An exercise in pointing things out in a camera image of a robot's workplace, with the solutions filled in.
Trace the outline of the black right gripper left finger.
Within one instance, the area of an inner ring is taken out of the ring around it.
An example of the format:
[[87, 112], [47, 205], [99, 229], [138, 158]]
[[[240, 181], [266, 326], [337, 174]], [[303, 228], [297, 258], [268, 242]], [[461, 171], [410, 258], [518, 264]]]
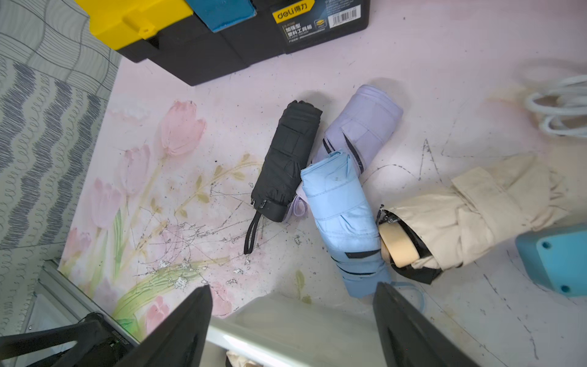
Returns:
[[208, 285], [195, 289], [118, 366], [198, 366], [212, 316]]

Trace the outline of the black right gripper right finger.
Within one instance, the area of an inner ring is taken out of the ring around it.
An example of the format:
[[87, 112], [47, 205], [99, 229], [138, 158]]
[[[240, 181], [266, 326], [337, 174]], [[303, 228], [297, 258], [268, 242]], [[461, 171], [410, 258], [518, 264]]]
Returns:
[[388, 366], [477, 365], [390, 284], [378, 283], [373, 310]]

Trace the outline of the white plastic storage box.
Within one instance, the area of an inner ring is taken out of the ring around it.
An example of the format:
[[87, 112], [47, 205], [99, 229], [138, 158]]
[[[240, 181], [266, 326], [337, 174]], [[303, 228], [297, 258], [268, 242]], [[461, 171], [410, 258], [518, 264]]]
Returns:
[[384, 366], [374, 321], [277, 294], [213, 317], [207, 342], [262, 366]]

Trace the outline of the small pale blue umbrella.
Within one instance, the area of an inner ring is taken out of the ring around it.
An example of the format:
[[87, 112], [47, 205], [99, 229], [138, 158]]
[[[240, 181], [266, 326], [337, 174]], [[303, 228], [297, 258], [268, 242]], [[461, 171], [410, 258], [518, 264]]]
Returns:
[[392, 282], [371, 207], [351, 157], [336, 151], [301, 171], [302, 189], [327, 252], [353, 298]]

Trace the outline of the black umbrella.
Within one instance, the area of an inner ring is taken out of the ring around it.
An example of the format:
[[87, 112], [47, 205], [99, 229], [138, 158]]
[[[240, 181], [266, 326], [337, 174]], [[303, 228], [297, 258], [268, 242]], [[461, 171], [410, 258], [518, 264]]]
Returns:
[[255, 216], [246, 233], [243, 252], [249, 255], [255, 247], [261, 218], [280, 223], [296, 196], [301, 171], [307, 166], [322, 111], [304, 101], [288, 104], [264, 158], [251, 202]]

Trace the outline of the beige umbrella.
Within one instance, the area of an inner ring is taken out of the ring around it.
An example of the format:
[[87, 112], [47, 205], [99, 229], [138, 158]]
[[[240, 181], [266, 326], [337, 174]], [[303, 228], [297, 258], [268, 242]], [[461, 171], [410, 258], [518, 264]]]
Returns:
[[226, 367], [262, 367], [262, 365], [246, 356], [240, 356], [233, 351], [227, 351]]

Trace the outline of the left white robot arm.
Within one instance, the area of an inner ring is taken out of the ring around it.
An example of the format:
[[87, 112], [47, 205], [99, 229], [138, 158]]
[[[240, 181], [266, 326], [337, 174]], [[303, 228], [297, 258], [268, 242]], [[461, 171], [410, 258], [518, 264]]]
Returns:
[[2, 366], [114, 366], [135, 345], [100, 313], [50, 330], [1, 338]]

